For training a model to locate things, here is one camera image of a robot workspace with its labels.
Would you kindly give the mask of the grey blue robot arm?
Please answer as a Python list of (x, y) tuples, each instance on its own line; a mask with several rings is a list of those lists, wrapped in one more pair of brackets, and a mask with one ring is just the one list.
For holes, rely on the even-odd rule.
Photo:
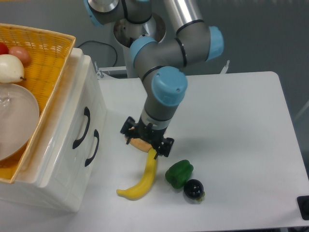
[(94, 24), (123, 22), (128, 40), (129, 63), (147, 92), (139, 121), (129, 117), (121, 128), (127, 138), (149, 143), (157, 156), (167, 157), (174, 140), (164, 137), (187, 89), (181, 68), (220, 56), (224, 50), (221, 31), (207, 26), (195, 0), (166, 0), (176, 37), (155, 38), (158, 25), (149, 0), (86, 0)]

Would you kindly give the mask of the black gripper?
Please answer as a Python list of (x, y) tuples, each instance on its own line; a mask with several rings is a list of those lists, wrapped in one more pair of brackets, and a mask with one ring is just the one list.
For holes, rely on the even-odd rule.
[(126, 144), (129, 144), (132, 138), (141, 138), (151, 144), (156, 151), (154, 159), (157, 159), (159, 156), (168, 157), (174, 143), (173, 138), (164, 138), (166, 129), (158, 130), (153, 123), (144, 124), (141, 119), (136, 123), (129, 116), (124, 122), (120, 133), (125, 136)]

